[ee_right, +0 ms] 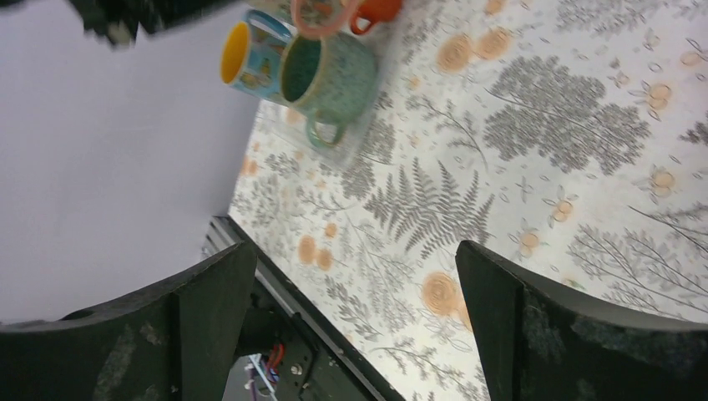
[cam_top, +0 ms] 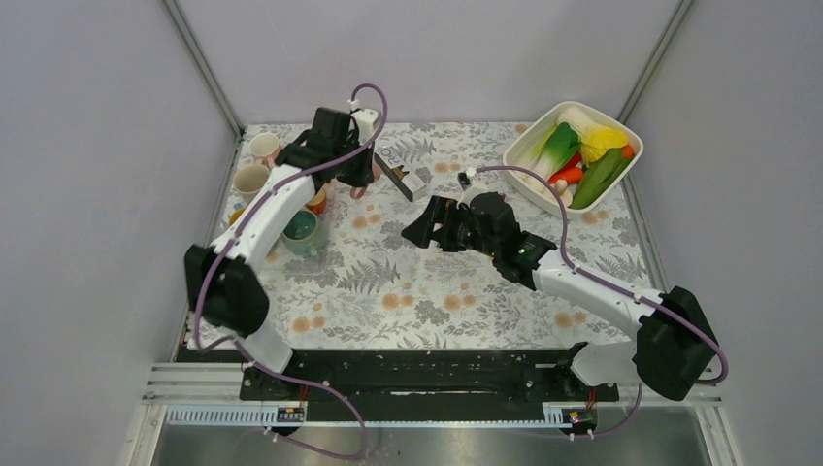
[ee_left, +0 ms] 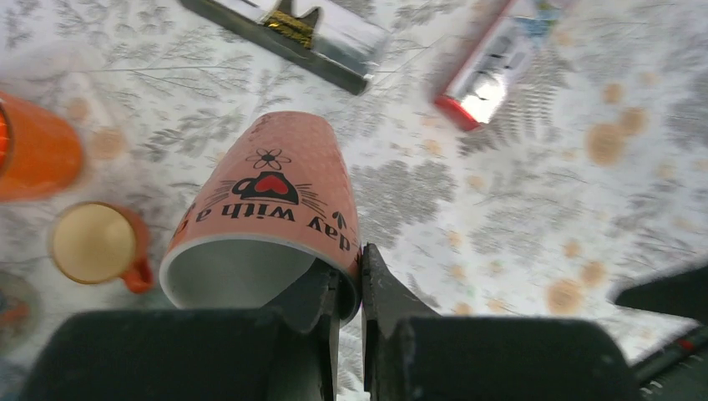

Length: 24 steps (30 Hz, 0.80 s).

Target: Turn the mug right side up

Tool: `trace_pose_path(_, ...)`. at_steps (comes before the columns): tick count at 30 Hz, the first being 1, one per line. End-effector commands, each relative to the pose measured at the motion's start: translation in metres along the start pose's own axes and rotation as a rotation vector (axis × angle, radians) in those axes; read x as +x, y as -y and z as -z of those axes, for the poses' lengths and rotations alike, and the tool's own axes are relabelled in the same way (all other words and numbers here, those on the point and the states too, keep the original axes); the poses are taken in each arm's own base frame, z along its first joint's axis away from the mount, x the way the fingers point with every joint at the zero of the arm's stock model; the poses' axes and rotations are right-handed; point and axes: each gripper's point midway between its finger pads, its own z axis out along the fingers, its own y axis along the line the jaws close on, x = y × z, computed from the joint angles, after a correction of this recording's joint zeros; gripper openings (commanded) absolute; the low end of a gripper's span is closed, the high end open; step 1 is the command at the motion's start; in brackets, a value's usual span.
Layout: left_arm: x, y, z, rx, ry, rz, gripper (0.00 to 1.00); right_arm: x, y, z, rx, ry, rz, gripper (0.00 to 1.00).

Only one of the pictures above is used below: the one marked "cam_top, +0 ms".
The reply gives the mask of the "small orange cup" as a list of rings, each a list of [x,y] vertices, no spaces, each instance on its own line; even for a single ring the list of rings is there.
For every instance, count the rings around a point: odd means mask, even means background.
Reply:
[[[328,195],[325,188],[319,192],[306,204],[306,209],[317,216],[321,216],[327,209]]]

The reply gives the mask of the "green ceramic mug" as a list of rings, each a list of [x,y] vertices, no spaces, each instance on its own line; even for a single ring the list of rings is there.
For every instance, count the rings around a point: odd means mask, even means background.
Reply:
[[[296,255],[319,259],[328,241],[326,228],[319,217],[299,211],[284,228],[281,238],[285,247]]]

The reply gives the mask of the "floral beige mug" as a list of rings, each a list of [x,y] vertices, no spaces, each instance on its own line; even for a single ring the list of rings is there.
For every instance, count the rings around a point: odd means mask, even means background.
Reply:
[[[266,185],[271,170],[263,164],[253,163],[240,167],[232,180],[234,191],[244,203],[250,203]]]

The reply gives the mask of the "blue tape roll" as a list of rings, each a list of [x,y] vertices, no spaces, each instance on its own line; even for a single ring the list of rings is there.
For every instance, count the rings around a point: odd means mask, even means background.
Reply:
[[[229,226],[232,226],[235,222],[237,222],[237,221],[238,221],[238,219],[242,216],[242,214],[244,213],[244,211],[245,211],[245,210],[246,210],[246,208],[240,208],[240,209],[236,210],[236,211],[235,211],[235,212],[234,212],[234,213],[233,213],[233,214],[229,217],[229,221],[228,221]]]

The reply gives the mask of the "brown pink dotted mug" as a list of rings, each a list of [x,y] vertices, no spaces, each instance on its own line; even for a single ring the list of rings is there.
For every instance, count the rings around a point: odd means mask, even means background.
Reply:
[[[349,191],[349,196],[351,199],[358,200],[363,198],[368,190],[368,186],[360,186],[360,187],[352,187]]]

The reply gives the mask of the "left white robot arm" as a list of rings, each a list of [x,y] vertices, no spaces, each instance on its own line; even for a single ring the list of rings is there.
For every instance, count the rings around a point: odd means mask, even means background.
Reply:
[[[252,362],[268,368],[264,386],[279,399],[295,395],[302,376],[288,364],[291,346],[268,320],[261,265],[288,223],[325,184],[373,182],[373,151],[382,123],[374,109],[317,109],[312,126],[278,153],[267,181],[239,219],[208,246],[193,245],[184,255],[195,345],[203,348],[202,321],[220,329]]]

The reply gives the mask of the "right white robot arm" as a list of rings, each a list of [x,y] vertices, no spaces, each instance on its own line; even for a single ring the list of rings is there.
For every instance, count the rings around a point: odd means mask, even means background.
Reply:
[[[563,298],[629,336],[620,344],[569,349],[556,375],[566,398],[579,400],[605,383],[642,383],[682,401],[716,356],[716,338],[693,293],[679,286],[639,289],[574,267],[558,245],[521,229],[498,193],[478,194],[469,203],[434,196],[402,236],[422,249],[436,244],[444,252],[487,255],[509,282]]]

